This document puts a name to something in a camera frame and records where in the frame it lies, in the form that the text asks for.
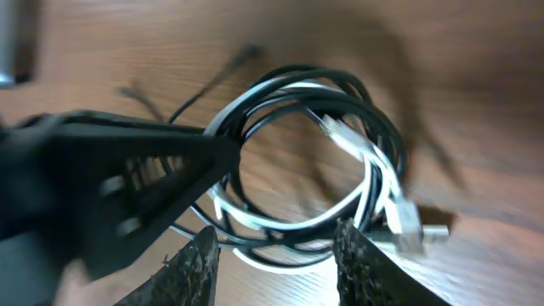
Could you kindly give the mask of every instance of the tangled wires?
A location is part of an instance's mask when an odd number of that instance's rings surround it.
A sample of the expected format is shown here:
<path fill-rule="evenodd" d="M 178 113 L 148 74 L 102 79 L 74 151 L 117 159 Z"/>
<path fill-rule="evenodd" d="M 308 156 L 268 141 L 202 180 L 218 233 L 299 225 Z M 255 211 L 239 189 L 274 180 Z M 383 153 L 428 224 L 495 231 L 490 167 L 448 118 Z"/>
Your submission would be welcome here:
<path fill-rule="evenodd" d="M 167 122 L 173 123 L 252 52 L 246 50 L 237 56 L 195 97 L 176 110 Z M 325 85 L 320 82 L 322 80 L 336 87 Z M 383 201 L 401 192 L 397 178 L 404 176 L 406 161 L 405 147 L 398 131 L 372 103 L 359 79 L 345 71 L 309 65 L 289 65 L 265 74 L 242 96 L 222 109 L 206 127 L 204 134 L 227 136 L 243 146 L 259 129 L 293 112 L 302 112 L 329 136 L 331 126 L 348 116 L 362 123 L 364 130 L 359 131 L 358 136 L 363 135 L 373 145 L 368 155 L 360 157 L 360 161 L 365 163 L 365 177 L 352 192 L 320 216 L 291 223 L 269 216 L 249 199 L 242 186 L 240 170 L 236 169 L 207 192 L 216 207 L 216 218 L 206 214 L 197 204 L 191 207 L 204 223 L 212 225 L 224 236 L 221 247 L 234 248 L 237 257 L 256 268 L 282 274 L 309 272 L 330 258 L 331 246 L 308 248 L 305 244 L 330 240 L 338 218 L 353 218 L 355 227 L 363 232 L 368 231 L 372 220 L 383 214 Z M 255 116 L 256 120 L 251 120 L 249 124 L 250 118 Z M 166 162 L 163 166 L 167 174 L 172 173 Z M 241 206 L 226 192 L 228 186 L 242 203 Z M 237 234 L 231 224 L 232 219 L 250 229 L 263 231 L 265 238 Z M 171 229 L 189 238 L 195 235 L 178 224 L 173 224 Z M 282 246 L 312 259 L 305 263 L 285 263 L 256 252 L 259 248 L 271 246 Z"/>

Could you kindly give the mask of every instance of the black plastic object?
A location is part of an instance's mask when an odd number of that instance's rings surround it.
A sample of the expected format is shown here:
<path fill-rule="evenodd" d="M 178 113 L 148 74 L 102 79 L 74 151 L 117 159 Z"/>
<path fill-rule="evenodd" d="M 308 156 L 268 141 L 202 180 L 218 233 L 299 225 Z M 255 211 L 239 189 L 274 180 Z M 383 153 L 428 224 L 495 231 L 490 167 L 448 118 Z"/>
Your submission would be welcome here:
<path fill-rule="evenodd" d="M 37 61 L 41 0 L 0 1 L 0 88 L 30 81 Z"/>
<path fill-rule="evenodd" d="M 201 131 L 85 110 L 4 129 L 0 239 L 38 233 L 56 269 L 82 258 L 92 280 L 127 267 L 238 168 L 239 145 Z"/>

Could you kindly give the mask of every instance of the wooden table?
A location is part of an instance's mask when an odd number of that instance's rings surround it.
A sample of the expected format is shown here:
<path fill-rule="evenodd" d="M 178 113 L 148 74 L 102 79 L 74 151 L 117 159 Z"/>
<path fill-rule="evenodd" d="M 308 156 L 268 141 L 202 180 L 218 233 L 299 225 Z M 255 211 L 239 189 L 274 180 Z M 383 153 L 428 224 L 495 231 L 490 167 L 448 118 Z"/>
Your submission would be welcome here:
<path fill-rule="evenodd" d="M 279 65 L 351 71 L 413 144 L 411 193 L 458 214 L 447 245 L 400 264 L 453 304 L 538 305 L 544 298 L 543 9 L 539 0 L 48 0 L 38 79 L 0 92 L 0 111 L 8 123 L 81 108 L 151 118 L 116 93 L 137 80 L 169 114 L 245 43 L 264 46 L 267 55 L 179 123 L 205 126 Z M 295 116 L 266 127 L 242 159 L 250 196 L 289 218 L 325 209 L 360 177 L 356 165 Z M 201 226 L 189 214 L 180 222 Z M 133 266 L 87 286 L 70 269 L 59 303 L 112 304 L 185 242 L 168 231 Z M 216 305 L 337 303 L 334 265 L 300 277 L 271 275 L 230 252 L 221 256 Z M 79 295 L 67 293 L 73 288 Z"/>

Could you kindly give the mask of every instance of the table surface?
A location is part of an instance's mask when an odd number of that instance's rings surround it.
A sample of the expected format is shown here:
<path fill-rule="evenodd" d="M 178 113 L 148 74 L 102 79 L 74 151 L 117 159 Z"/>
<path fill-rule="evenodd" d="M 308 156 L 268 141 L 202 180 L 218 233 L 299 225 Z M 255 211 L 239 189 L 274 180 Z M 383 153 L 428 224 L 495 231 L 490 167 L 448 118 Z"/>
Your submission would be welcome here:
<path fill-rule="evenodd" d="M 457 215 L 446 245 L 399 264 L 453 304 L 541 304 L 544 2 L 43 3 L 37 80 L 0 92 L 6 123 L 74 109 L 152 118 L 116 92 L 130 82 L 170 114 L 246 43 L 263 46 L 266 56 L 241 68 L 179 123 L 204 127 L 258 75 L 280 65 L 353 72 L 412 144 L 408 190 L 418 202 Z M 247 144 L 242 174 L 263 209 L 296 219 L 347 194 L 360 168 L 312 123 L 293 116 Z M 202 226 L 189 213 L 179 222 Z M 72 267 L 59 304 L 112 304 L 186 241 L 168 231 L 133 266 L 90 285 Z M 311 275 L 271 275 L 228 251 L 221 255 L 216 305 L 336 303 L 334 264 Z"/>

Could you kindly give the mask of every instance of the black cable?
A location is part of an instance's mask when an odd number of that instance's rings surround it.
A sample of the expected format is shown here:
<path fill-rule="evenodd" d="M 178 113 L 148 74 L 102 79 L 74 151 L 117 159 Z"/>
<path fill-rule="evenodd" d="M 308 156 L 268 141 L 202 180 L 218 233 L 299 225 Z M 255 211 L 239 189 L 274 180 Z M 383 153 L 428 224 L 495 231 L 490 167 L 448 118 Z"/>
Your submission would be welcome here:
<path fill-rule="evenodd" d="M 221 83 L 236 67 L 256 52 L 257 50 L 254 47 L 243 50 L 221 73 L 204 86 L 199 93 L 179 107 L 167 122 L 173 123 L 184 110 L 193 105 L 201 96 L 213 89 L 214 86 Z M 279 89 L 291 83 L 321 78 L 332 82 L 342 92 L 323 88 L 298 88 L 296 92 L 285 91 L 278 93 Z M 263 75 L 251 88 L 272 79 L 275 79 L 275 81 L 262 87 L 251 98 L 237 105 L 222 122 L 217 134 L 228 136 L 238 144 L 244 145 L 262 127 L 293 112 L 300 111 L 317 124 L 320 124 L 321 119 L 325 115 L 335 119 L 351 115 L 361 120 L 365 134 L 371 141 L 378 144 L 378 140 L 380 139 L 380 149 L 393 163 L 398 176 L 400 178 L 404 177 L 406 153 L 399 132 L 391 121 L 374 106 L 365 86 L 355 76 L 344 71 L 327 70 L 316 66 L 289 65 Z M 260 116 L 251 126 L 247 126 L 250 117 L 255 116 L 258 111 L 278 104 L 281 104 L 281 106 L 270 110 L 268 113 Z M 163 166 L 167 174 L 172 173 L 172 169 L 166 161 L 163 161 Z M 363 218 L 359 227 L 359 230 L 363 232 L 367 231 L 371 225 L 371 217 L 374 213 L 374 207 L 381 187 L 382 176 L 379 168 L 372 166 L 371 171 L 373 173 L 371 193 L 367 197 L 365 211 L 363 212 Z M 245 194 L 239 169 L 226 175 L 220 183 L 225 189 L 228 185 L 232 187 L 235 195 L 242 201 L 242 207 L 248 212 L 265 218 L 274 218 L 262 211 Z M 359 198 L 355 199 L 348 209 L 341 212 L 339 217 L 353 217 L 358 203 Z M 246 256 L 261 264 L 269 264 L 277 267 L 304 267 L 326 260 L 331 256 L 330 246 L 307 249 L 300 245 L 316 240 L 330 240 L 336 228 L 337 220 L 329 220 L 312 229 L 289 231 L 267 230 L 265 231 L 266 239 L 256 239 L 236 234 L 230 225 L 230 217 L 226 211 L 223 211 L 224 217 L 221 222 L 218 222 L 207 215 L 196 203 L 193 205 L 193 210 L 206 224 L 215 227 L 217 232 L 226 238 L 226 241 L 220 242 L 221 247 L 236 247 L 246 254 Z M 193 231 L 178 224 L 174 224 L 173 227 L 180 234 L 189 238 L 193 238 L 196 235 Z M 286 264 L 262 257 L 254 252 L 254 249 L 270 246 L 283 246 L 296 253 L 319 255 L 320 258 L 313 259 L 308 263 Z"/>

